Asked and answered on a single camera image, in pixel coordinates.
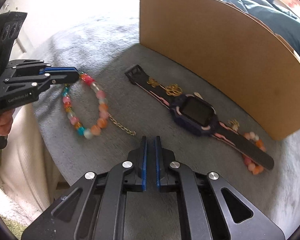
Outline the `person's left hand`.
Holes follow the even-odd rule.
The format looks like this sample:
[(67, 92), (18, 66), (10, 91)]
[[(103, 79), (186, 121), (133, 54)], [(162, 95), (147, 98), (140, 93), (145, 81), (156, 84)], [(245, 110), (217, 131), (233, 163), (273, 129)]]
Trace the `person's left hand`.
[(14, 111), (15, 109), (12, 109), (0, 115), (0, 136), (7, 136), (10, 133)]

